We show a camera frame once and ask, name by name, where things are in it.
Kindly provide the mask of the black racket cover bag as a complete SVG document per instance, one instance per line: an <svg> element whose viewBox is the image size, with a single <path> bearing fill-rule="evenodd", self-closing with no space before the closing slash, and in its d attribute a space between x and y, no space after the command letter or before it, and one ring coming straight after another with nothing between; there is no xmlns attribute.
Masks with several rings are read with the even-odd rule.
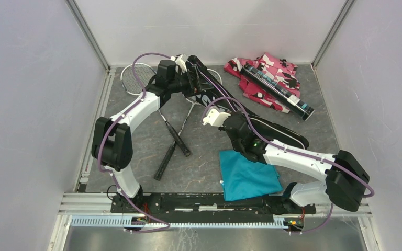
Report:
<svg viewBox="0 0 402 251"><path fill-rule="evenodd" d="M197 105L207 107L209 103L220 97L232 98L232 94L228 92L225 87L220 84L220 82L208 71L207 67L201 62L201 60L195 56L191 55L188 57L186 66L189 69L197 66L198 77L206 81L208 85L212 85L213 88L202 91L199 95L188 97L187 100L194 102ZM242 113L239 105L230 99L220 100L212 105L212 108L218 109L220 112L226 112L227 114L232 114L237 111L238 114L247 122L245 114L249 116L251 124L256 129L256 131L261 134L267 140L279 140L283 144L298 147L301 149L307 149L309 147L308 140L302 135L282 126L277 123L272 123L245 108L245 114Z"/></svg>

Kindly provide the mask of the badminton racket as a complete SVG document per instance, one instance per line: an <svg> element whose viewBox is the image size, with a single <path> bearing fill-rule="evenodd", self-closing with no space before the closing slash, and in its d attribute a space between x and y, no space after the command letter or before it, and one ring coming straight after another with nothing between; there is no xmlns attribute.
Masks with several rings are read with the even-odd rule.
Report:
<svg viewBox="0 0 402 251"><path fill-rule="evenodd" d="M189 102L191 104L187 115L185 117L185 119L183 120L183 123L181 125L181 128L179 129L178 133L176 133L176 130L170 125L170 123L167 121L167 119L164 117L164 115L162 114L161 110L158 110L159 114L161 115L161 117L163 118L171 136L174 138L173 143L171 143L171 145L169 146L160 166L158 167L158 170L156 171L156 173L154 174L154 179L157 181L160 181L162 179L162 176L164 174L164 171L166 170L170 159L173 156L173 153L176 149L176 147L178 146L180 148L180 150L182 151L183 155L185 157L188 157L191 155L191 151L189 150L189 148L187 147L187 145L184 143L184 141L181 138L181 133L188 121L188 118L190 116L190 114L192 113L192 110L195 106L199 106L199 104L195 101L193 101L192 99L188 99L186 98L186 101Z"/></svg>
<svg viewBox="0 0 402 251"><path fill-rule="evenodd" d="M121 71L120 81L127 93L139 96L142 93L142 87L146 87L149 83L149 80L154 77L155 74L155 70L147 64L130 64ZM169 133L174 138L175 144L181 149L184 156L190 156L191 151L183 142L182 138L180 137L180 133L177 132L175 128L168 122L160 109L158 112L165 122Z"/></svg>

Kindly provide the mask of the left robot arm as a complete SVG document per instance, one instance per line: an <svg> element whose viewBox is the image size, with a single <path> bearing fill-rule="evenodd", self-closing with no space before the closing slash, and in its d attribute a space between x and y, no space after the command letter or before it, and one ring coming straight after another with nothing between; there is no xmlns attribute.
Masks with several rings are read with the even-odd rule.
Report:
<svg viewBox="0 0 402 251"><path fill-rule="evenodd" d="M149 115L159 112L174 93L182 93L186 98L200 95L211 90L216 79L206 68L175 58L160 61L157 69L132 63L122 70L120 78L125 91L136 98L119 113L96 120L92 156L98 161L99 170L114 180L117 193L124 197L124 207L137 213L143 208L143 198L130 165L132 134Z"/></svg>

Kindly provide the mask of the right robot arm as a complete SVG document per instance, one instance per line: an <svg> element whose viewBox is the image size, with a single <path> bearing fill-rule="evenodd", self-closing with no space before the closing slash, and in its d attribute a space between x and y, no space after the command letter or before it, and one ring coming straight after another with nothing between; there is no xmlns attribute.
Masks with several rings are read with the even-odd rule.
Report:
<svg viewBox="0 0 402 251"><path fill-rule="evenodd" d="M301 207L316 203L332 203L356 212L362 200L374 194L370 177L348 151L325 154L308 151L266 138L258 134L251 119L240 113L221 113L219 127L229 137L232 148L254 163L282 166L316 179L307 184L296 183L281 199L285 212L295 213Z"/></svg>

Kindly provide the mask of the black shuttlecock tube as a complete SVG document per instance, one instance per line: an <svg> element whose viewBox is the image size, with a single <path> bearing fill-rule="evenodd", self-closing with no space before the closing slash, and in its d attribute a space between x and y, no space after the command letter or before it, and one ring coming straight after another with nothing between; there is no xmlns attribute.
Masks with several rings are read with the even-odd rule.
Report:
<svg viewBox="0 0 402 251"><path fill-rule="evenodd" d="M304 121L315 112L314 108L307 103L301 101L300 98L289 92L286 88L266 76L262 71L259 71L254 66L246 63L240 70L249 81L260 86L268 94L272 95L277 101L286 106L290 111L298 114Z"/></svg>

